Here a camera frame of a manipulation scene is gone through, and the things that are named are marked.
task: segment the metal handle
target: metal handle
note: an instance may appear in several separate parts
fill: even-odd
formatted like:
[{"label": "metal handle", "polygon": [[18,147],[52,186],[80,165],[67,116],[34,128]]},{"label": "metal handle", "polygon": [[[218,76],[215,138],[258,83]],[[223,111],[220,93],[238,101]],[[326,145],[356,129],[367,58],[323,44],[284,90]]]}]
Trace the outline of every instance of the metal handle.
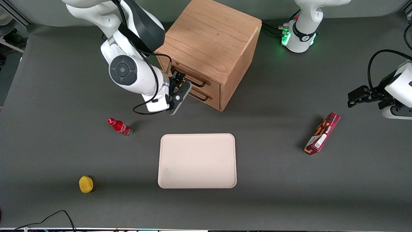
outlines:
[{"label": "metal handle", "polygon": [[192,96],[192,97],[194,97],[194,98],[196,98],[196,99],[198,99],[198,100],[200,100],[200,101],[202,101],[202,102],[205,102],[205,101],[207,101],[207,99],[209,99],[208,96],[206,96],[205,98],[200,98],[200,97],[192,94],[191,92],[189,93],[189,95]]},{"label": "metal handle", "polygon": [[206,84],[206,81],[204,81],[202,84],[199,85],[199,84],[196,84],[195,82],[193,82],[193,81],[191,81],[191,80],[189,80],[189,79],[187,79],[187,78],[185,78],[185,80],[189,81],[190,83],[192,83],[192,85],[197,86],[197,87],[199,87],[199,88],[205,86],[205,84]]}]

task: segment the plastic tray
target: plastic tray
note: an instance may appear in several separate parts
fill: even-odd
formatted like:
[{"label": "plastic tray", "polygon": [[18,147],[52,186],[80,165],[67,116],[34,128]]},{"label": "plastic tray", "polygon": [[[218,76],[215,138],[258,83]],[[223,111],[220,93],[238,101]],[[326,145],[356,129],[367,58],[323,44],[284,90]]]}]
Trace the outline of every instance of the plastic tray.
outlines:
[{"label": "plastic tray", "polygon": [[157,182],[164,189],[233,188],[237,182],[233,135],[163,136]]}]

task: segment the red bottle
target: red bottle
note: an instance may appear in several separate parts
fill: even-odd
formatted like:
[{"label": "red bottle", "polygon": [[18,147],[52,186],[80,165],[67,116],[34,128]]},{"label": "red bottle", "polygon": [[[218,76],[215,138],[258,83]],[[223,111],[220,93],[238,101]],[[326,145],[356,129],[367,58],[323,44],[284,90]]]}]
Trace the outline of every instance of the red bottle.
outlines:
[{"label": "red bottle", "polygon": [[122,121],[116,121],[113,118],[109,118],[107,122],[112,125],[113,129],[125,136],[130,136],[133,133],[133,130]]}]

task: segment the wooden box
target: wooden box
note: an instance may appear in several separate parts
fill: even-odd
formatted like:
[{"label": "wooden box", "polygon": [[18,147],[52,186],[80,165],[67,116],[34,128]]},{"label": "wooden box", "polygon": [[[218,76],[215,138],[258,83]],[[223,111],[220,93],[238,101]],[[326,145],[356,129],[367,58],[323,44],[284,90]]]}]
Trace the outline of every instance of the wooden box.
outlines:
[{"label": "wooden box", "polygon": [[[194,83],[190,95],[223,111],[252,62],[262,21],[212,0],[192,0],[156,50]],[[167,57],[157,56],[163,70]]]}]

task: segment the red box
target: red box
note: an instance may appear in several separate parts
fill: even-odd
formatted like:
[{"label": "red box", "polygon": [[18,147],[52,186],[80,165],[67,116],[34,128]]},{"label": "red box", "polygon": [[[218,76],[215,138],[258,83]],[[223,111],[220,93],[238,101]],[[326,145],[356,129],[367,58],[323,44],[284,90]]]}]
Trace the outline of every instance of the red box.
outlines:
[{"label": "red box", "polygon": [[335,128],[335,125],[339,119],[340,116],[333,112],[326,116],[326,118],[324,118],[322,123],[318,126],[318,129],[316,129],[315,134],[309,140],[304,151],[309,155],[319,152],[326,140],[329,138],[330,133],[333,131],[333,128]]}]

